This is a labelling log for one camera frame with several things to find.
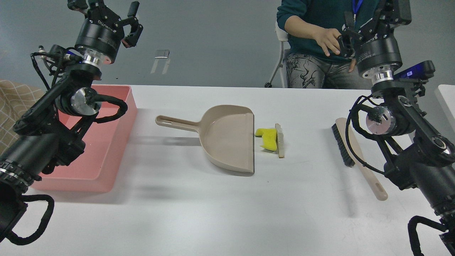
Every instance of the yellow sponge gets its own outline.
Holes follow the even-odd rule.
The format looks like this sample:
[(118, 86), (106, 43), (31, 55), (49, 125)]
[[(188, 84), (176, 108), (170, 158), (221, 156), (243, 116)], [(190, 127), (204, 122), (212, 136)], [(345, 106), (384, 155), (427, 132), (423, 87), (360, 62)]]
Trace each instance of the yellow sponge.
[(259, 128), (256, 130), (255, 136), (262, 136), (262, 141), (264, 145), (261, 147), (276, 151), (277, 150), (277, 130), (276, 129), (266, 129)]

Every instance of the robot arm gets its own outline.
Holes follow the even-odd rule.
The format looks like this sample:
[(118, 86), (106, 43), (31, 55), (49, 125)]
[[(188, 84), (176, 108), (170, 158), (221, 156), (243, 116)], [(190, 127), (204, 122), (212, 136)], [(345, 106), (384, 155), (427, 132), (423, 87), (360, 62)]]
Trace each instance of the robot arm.
[[(372, 169), (401, 190), (419, 188), (441, 217), (441, 223), (418, 216), (411, 219), (408, 229), (414, 254), (422, 255), (415, 226), (423, 223), (447, 231), (441, 239), (455, 255), (455, 146), (424, 118), (426, 113), (417, 104), (417, 97), (425, 95), (423, 85), (433, 77), (435, 68), (431, 61), (424, 61), (394, 74), (402, 66), (394, 29), (411, 22), (409, 0), (381, 0), (374, 17), (358, 31), (352, 17), (345, 15), (346, 26), (338, 38), (341, 52), (343, 56), (355, 54), (359, 75), (371, 79), (373, 86), (370, 97), (354, 104), (348, 124), (352, 119), (357, 132), (378, 143), (386, 164), (384, 172)], [(374, 108), (362, 104), (371, 97), (384, 102)], [(371, 133), (360, 127), (359, 111), (367, 113), (366, 124)], [(414, 131), (413, 144), (406, 149), (392, 138)]]
[[(48, 195), (23, 195), (30, 185), (40, 181), (40, 173), (50, 174), (58, 165), (69, 165), (85, 148), (82, 138), (92, 123), (105, 123), (121, 117), (127, 111), (124, 101), (98, 94), (91, 84), (101, 79), (102, 64), (115, 61), (121, 42), (126, 47), (136, 46), (142, 25), (136, 18), (139, 2), (131, 4), (128, 18), (122, 20), (107, 8), (103, 0), (68, 0), (68, 7), (85, 14), (74, 47), (54, 45), (49, 52), (31, 54), (35, 69), (45, 85), (47, 82), (37, 68), (35, 56), (53, 60), (48, 67), (54, 75), (51, 87), (14, 125), (19, 139), (0, 156), (0, 242), (5, 238), (17, 245), (26, 245), (38, 239), (47, 227), (54, 201)], [(123, 26), (131, 25), (131, 33), (125, 37)], [(96, 118), (101, 102), (119, 107), (116, 114)], [(81, 117), (67, 128), (58, 119), (58, 111)], [(48, 208), (38, 230), (27, 238), (18, 237), (12, 229), (25, 213), (26, 202), (45, 200)]]

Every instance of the white table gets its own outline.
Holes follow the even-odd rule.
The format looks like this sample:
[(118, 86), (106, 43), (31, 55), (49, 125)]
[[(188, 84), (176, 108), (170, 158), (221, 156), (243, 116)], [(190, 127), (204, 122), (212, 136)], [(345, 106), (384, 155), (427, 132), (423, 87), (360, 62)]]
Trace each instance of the white table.
[[(378, 201), (358, 169), (344, 166), (331, 126), (369, 91), (132, 88), (139, 111), (113, 190), (49, 191), (56, 206), (44, 235), (27, 246), (5, 240), (0, 255), (404, 256), (409, 219), (438, 220), (418, 189), (378, 175), (389, 193)], [(256, 172), (238, 175), (209, 162), (197, 133), (155, 124), (157, 115), (198, 121), (219, 104), (251, 108), (255, 128), (281, 124), (285, 158), (255, 138)], [(381, 169), (376, 144), (358, 138)], [(44, 207), (30, 204), (15, 231), (33, 232)], [(418, 232), (423, 253), (449, 255), (439, 231)]]
[(455, 132), (455, 85), (441, 84), (435, 95)]

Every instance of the patterned pants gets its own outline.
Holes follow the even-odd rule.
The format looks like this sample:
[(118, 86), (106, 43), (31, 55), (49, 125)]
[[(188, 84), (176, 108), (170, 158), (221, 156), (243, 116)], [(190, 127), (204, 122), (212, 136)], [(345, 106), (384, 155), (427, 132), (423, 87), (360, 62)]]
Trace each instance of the patterned pants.
[(350, 62), (331, 64), (306, 54), (291, 53), (286, 61), (289, 88), (365, 89), (373, 86)]

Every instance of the beige dustpan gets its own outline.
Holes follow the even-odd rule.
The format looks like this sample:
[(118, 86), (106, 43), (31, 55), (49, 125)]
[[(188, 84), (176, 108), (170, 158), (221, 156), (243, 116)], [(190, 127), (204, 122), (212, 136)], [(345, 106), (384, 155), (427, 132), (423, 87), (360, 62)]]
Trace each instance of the beige dustpan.
[(246, 107), (218, 105), (207, 110), (199, 122), (157, 116), (160, 126), (199, 133), (202, 148), (214, 165), (254, 173), (254, 115)]

